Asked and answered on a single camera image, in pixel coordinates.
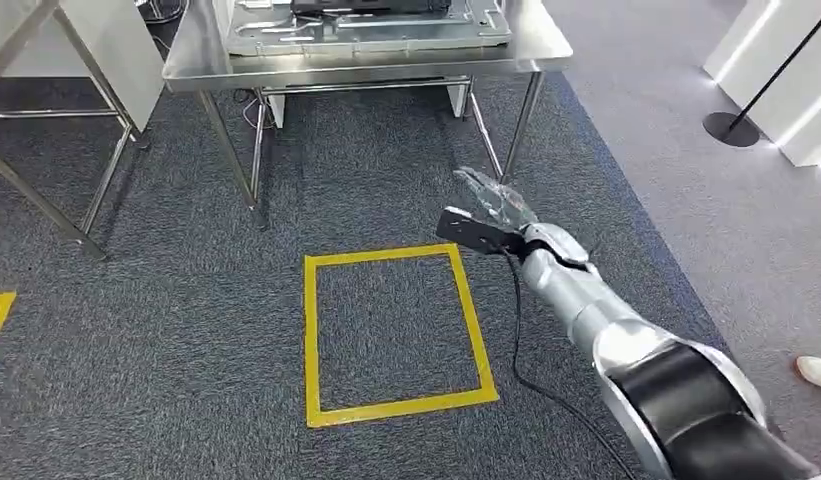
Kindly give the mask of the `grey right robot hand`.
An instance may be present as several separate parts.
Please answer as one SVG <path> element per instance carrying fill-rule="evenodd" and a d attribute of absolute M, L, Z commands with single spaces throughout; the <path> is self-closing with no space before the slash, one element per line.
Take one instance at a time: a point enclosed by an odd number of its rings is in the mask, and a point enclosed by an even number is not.
<path fill-rule="evenodd" d="M 475 194 L 487 214 L 500 226 L 521 231 L 539 219 L 519 192 L 483 172 L 461 166 L 453 173 Z"/>

